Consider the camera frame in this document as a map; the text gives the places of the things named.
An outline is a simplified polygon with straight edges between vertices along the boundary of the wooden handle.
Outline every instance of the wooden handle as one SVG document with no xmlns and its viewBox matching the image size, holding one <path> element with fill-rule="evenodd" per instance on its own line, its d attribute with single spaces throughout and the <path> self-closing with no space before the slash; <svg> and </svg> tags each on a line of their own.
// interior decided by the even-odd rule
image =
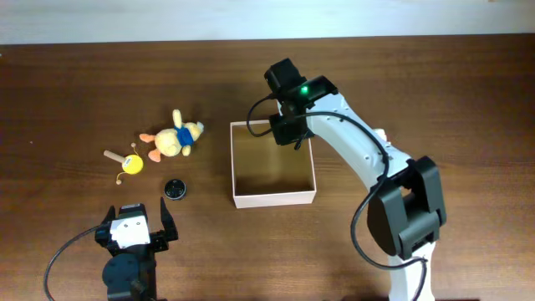
<svg viewBox="0 0 535 301">
<path fill-rule="evenodd" d="M 123 156 L 119 156 L 117 154 L 114 154 L 112 153 L 111 151 L 109 150 L 105 150 L 104 151 L 104 156 L 107 156 L 108 158 L 110 158 L 111 160 L 115 160 L 119 163 L 125 163 L 126 159 L 123 157 Z"/>
</svg>

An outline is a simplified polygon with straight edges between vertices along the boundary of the cable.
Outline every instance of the cable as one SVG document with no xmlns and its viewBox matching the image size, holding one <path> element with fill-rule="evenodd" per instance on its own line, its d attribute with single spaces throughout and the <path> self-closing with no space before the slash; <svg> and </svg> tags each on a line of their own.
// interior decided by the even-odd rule
<svg viewBox="0 0 535 301">
<path fill-rule="evenodd" d="M 251 110 L 249 111 L 249 114 L 247 115 L 247 125 L 248 125 L 248 121 L 250 119 L 250 116 L 251 116 L 251 113 L 252 111 L 254 110 L 254 108 L 259 105 L 260 103 L 262 103 L 264 100 L 266 99 L 269 99 L 270 97 L 273 97 L 271 94 L 269 96 L 267 96 L 266 98 L 264 99 L 261 99 L 260 101 L 258 101 L 252 108 Z M 360 203 L 359 207 L 357 208 L 355 214 L 353 215 L 353 219 L 351 220 L 351 226 L 350 226 L 350 233 L 351 233 L 351 241 L 353 243 L 353 246 L 354 248 L 357 250 L 357 252 L 359 253 L 359 255 L 369 264 L 373 265 L 374 267 L 376 268 L 380 268 L 380 269 L 383 269 L 383 270 L 398 270 L 398 269 L 402 269 L 402 268 L 406 268 L 414 263 L 421 263 L 422 264 L 422 272 L 421 272 L 421 277 L 420 277 L 420 282 L 418 284 L 418 288 L 416 289 L 416 292 L 415 292 L 415 296 L 413 298 L 413 300 L 417 300 L 420 295 L 421 295 L 421 292 L 424 288 L 424 283 L 425 283 L 425 277 L 427 275 L 427 259 L 425 258 L 412 258 L 409 262 L 406 262 L 406 263 L 402 263 L 402 264 L 399 264 L 399 265 L 395 265 L 395 266 L 389 266 L 389 265 L 385 265 L 385 264 L 381 264 L 381 263 L 377 263 L 375 260 L 373 260 L 372 258 L 370 258 L 365 252 L 364 250 L 360 247 L 359 245 L 359 242 L 357 241 L 357 235 L 356 235 L 356 225 L 357 225 L 357 221 L 359 220 L 360 218 L 360 215 L 362 214 L 363 210 L 366 208 L 366 206 L 369 204 L 369 201 L 371 201 L 371 199 L 377 194 L 377 192 L 379 191 L 379 189 L 383 186 L 383 184 L 385 184 L 385 181 L 386 179 L 388 179 L 388 172 L 389 172 L 389 168 L 390 168 L 390 160 L 389 160 L 389 154 L 388 152 L 385 150 L 385 148 L 383 147 L 383 145 L 381 145 L 381 143 L 377 140 L 377 138 L 375 138 L 375 136 L 370 133 L 363 125 L 361 125 L 360 123 L 358 123 L 357 121 L 349 118 L 348 116 L 346 115 L 341 115 L 339 113 L 334 113 L 334 112 L 310 112 L 310 113 L 305 113 L 305 114 L 301 114 L 301 115 L 295 115 L 293 117 L 293 119 L 301 119 L 301 118 L 306 118 L 306 117 L 312 117 L 312 116 L 333 116 L 333 117 L 336 117 L 336 118 L 340 118 L 341 120 L 346 120 L 348 121 L 350 124 L 356 126 L 357 128 L 359 128 L 360 130 L 362 130 L 363 133 L 365 133 L 371 140 L 372 142 L 374 142 L 374 144 L 377 146 L 377 148 L 379 149 L 381 155 L 383 156 L 383 163 L 385 164 L 385 168 L 383 170 L 383 173 L 381 174 L 381 176 L 379 177 L 379 180 L 377 182 L 377 184 L 375 186 L 373 186 L 371 188 L 371 190 L 369 191 L 368 195 L 364 198 L 364 200 Z M 275 125 L 276 127 L 279 127 L 279 126 L 283 126 L 285 125 L 286 122 L 281 122 L 277 125 Z M 248 126 L 247 127 L 249 129 L 249 131 L 251 132 L 252 135 L 254 135 L 255 137 L 259 137 L 259 136 L 263 136 L 263 135 L 267 135 L 268 133 L 270 133 L 273 128 L 271 128 L 270 130 L 266 130 L 265 132 L 261 133 L 261 134 L 256 134 L 256 133 L 253 133 L 251 128 Z"/>
<path fill-rule="evenodd" d="M 257 101 L 256 104 L 252 105 L 251 109 L 249 110 L 249 113 L 247 113 L 247 129 L 249 130 L 249 133 L 251 133 L 251 135 L 255 136 L 255 137 L 262 137 L 263 135 L 267 135 L 269 133 L 271 133 L 273 131 L 272 128 L 270 128 L 269 130 L 266 130 L 260 134 L 257 134 L 255 133 L 252 128 L 251 128 L 251 124 L 250 124 L 250 121 L 251 121 L 251 114 L 252 112 L 254 111 L 254 108 L 257 107 L 257 105 L 260 105 L 262 102 L 268 100 L 268 99 L 273 99 L 273 94 L 270 94 L 262 99 L 260 99 L 259 101 Z"/>
<path fill-rule="evenodd" d="M 66 242 L 55 254 L 54 256 L 52 257 L 52 259 L 50 259 L 50 262 L 48 263 L 48 266 L 47 266 L 47 269 L 44 271 L 44 279 L 43 279 L 43 289 L 44 289 L 44 293 L 47 295 L 47 298 L 48 298 L 48 301 L 54 301 L 54 298 L 52 297 L 52 295 L 50 294 L 50 291 L 48 290 L 48 275 L 50 274 L 50 268 L 52 267 L 52 265 L 54 264 L 54 262 L 56 261 L 56 259 L 58 259 L 58 256 L 59 254 L 61 254 L 61 252 L 63 252 L 67 247 L 69 247 L 73 242 L 76 242 L 77 240 L 79 240 L 80 238 L 96 231 L 101 225 L 98 225 L 98 226 L 95 226 L 95 227 L 92 227 L 88 230 L 85 230 L 84 232 L 81 232 L 80 234 L 78 234 L 77 236 L 75 236 L 74 238 L 72 238 L 71 240 L 69 240 L 68 242 Z"/>
</svg>

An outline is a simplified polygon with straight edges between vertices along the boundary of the plush duck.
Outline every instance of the plush duck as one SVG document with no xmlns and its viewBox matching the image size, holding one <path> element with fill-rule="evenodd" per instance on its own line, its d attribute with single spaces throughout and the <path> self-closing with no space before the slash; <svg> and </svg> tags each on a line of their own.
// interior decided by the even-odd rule
<svg viewBox="0 0 535 301">
<path fill-rule="evenodd" d="M 179 110 L 173 110 L 173 129 L 165 129 L 156 135 L 141 134 L 140 139 L 146 143 L 152 141 L 156 144 L 156 149 L 149 152 L 149 158 L 154 162 L 161 161 L 161 154 L 164 156 L 176 156 L 182 151 L 183 156 L 189 156 L 191 146 L 199 139 L 204 125 L 201 122 L 182 123 L 182 115 Z"/>
</svg>

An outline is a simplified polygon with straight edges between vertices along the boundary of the white box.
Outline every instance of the white box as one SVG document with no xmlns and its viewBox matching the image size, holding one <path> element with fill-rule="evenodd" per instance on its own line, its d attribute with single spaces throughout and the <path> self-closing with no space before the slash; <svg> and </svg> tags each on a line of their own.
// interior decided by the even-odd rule
<svg viewBox="0 0 535 301">
<path fill-rule="evenodd" d="M 268 120 L 251 121 L 259 133 Z M 245 121 L 231 123 L 232 196 L 237 208 L 310 204 L 316 177 L 310 139 L 301 148 L 280 146 L 273 134 L 254 137 Z"/>
</svg>

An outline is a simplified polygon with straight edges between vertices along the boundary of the wood grain surface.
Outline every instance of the wood grain surface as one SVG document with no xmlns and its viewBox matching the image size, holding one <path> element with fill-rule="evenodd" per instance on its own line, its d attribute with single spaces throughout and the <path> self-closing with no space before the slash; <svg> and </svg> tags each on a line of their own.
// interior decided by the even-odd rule
<svg viewBox="0 0 535 301">
<path fill-rule="evenodd" d="M 0 47 L 0 299 L 43 300 L 43 271 L 110 205 L 143 202 L 161 228 L 163 184 L 181 239 L 158 253 L 169 300 L 340 300 L 384 297 L 387 272 L 362 260 L 349 220 L 365 189 L 313 140 L 312 205 L 237 210 L 229 123 L 268 93 L 263 73 L 290 57 L 323 74 L 372 127 L 441 168 L 448 222 L 432 263 L 437 298 L 533 300 L 535 294 L 535 35 L 283 41 L 103 43 Z M 190 157 L 145 160 L 115 185 L 120 155 L 172 126 L 171 110 L 206 132 Z M 273 113 L 258 108 L 258 119 Z M 358 235 L 378 260 L 365 222 Z M 57 300 L 105 300 L 110 255 L 86 237 L 53 266 Z"/>
</svg>

